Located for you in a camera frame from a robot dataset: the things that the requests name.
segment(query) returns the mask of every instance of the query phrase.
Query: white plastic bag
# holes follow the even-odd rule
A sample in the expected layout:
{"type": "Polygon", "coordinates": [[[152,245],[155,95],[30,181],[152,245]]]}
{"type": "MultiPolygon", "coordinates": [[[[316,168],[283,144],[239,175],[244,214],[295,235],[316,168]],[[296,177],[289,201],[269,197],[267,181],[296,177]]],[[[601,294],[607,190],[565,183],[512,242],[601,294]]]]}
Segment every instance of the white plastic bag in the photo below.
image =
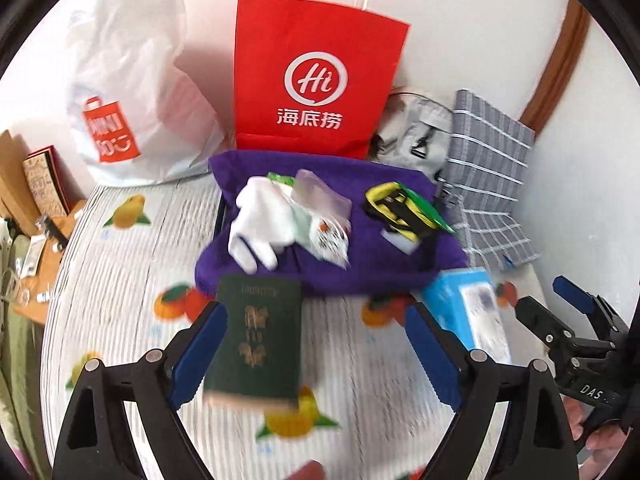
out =
{"type": "Polygon", "coordinates": [[[207,171],[227,149],[216,112],[174,61],[183,0],[97,0],[68,33],[68,113],[78,151],[105,186],[144,186],[207,171]]]}

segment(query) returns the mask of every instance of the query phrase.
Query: purple storage box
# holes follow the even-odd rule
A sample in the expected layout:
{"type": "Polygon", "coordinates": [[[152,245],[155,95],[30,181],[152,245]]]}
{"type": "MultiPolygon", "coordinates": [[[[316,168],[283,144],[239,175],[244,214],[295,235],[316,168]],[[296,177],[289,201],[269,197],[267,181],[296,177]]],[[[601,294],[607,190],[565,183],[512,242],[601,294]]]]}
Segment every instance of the purple storage box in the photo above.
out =
{"type": "MultiPolygon", "coordinates": [[[[278,256],[278,268],[272,272],[258,262],[258,274],[300,280],[308,296],[407,292],[429,285],[441,270],[466,267],[465,253],[452,235],[438,234],[435,254],[425,243],[407,255],[380,235],[383,223],[362,210],[364,193],[385,182],[401,182],[433,201],[436,187],[419,171],[338,156],[244,150],[213,156],[209,167],[222,190],[230,219],[238,214],[236,197],[249,177],[266,176],[270,171],[289,176],[295,176],[300,169],[313,171],[331,189],[353,202],[350,265],[346,270],[316,260],[297,244],[278,256]]],[[[215,293],[220,276],[242,273],[227,251],[229,224],[226,222],[196,263],[195,282],[206,294],[215,293]]]]}

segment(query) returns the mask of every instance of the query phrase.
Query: silver bolt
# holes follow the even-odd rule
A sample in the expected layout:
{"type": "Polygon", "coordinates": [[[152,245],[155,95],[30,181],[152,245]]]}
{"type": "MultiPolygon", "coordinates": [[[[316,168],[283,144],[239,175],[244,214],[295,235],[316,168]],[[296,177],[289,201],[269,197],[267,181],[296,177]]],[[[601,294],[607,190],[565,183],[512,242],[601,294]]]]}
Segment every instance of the silver bolt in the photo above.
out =
{"type": "Polygon", "coordinates": [[[145,355],[145,359],[150,363],[157,363],[162,359],[162,350],[158,350],[157,348],[149,350],[145,355]]]}
{"type": "Polygon", "coordinates": [[[477,348],[469,352],[469,355],[476,363],[484,363],[486,361],[486,354],[477,348]]]}
{"type": "Polygon", "coordinates": [[[87,372],[93,372],[98,366],[100,366],[100,361],[98,361],[98,359],[89,359],[84,364],[84,369],[87,372]]]}
{"type": "Polygon", "coordinates": [[[539,372],[546,372],[549,368],[542,359],[533,359],[533,367],[539,372]]]}

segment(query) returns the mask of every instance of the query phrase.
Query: dark green book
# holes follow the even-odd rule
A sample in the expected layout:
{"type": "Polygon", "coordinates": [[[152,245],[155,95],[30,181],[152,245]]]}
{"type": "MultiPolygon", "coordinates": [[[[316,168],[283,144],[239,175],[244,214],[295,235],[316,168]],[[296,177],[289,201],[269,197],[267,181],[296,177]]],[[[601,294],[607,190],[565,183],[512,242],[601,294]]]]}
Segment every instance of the dark green book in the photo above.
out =
{"type": "Polygon", "coordinates": [[[226,307],[228,328],[204,376],[205,398],[243,408],[296,408],[300,282],[228,274],[216,300],[226,307]]]}

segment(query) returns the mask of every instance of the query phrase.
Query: wall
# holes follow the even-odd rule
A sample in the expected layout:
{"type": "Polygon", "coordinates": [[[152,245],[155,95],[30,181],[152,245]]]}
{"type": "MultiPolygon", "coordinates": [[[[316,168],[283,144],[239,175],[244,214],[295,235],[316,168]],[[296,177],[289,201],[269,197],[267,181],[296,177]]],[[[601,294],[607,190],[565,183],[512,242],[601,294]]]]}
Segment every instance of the wall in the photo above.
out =
{"type": "MultiPolygon", "coordinates": [[[[74,149],[65,117],[64,42],[69,15],[89,9],[91,1],[61,0],[0,80],[0,128],[10,127],[30,149],[55,144],[77,196],[87,195],[94,182],[74,149]]],[[[185,1],[188,36],[178,65],[232,128],[236,0],[185,1]]],[[[398,84],[426,88],[449,105],[457,89],[469,88],[519,116],[555,43],[566,1],[370,0],[369,9],[412,24],[398,84]]]]}
{"type": "Polygon", "coordinates": [[[582,57],[532,153],[518,219],[543,254],[535,264],[549,307],[590,333],[551,290],[565,274],[630,322],[640,278],[640,88],[593,23],[582,57]]]}

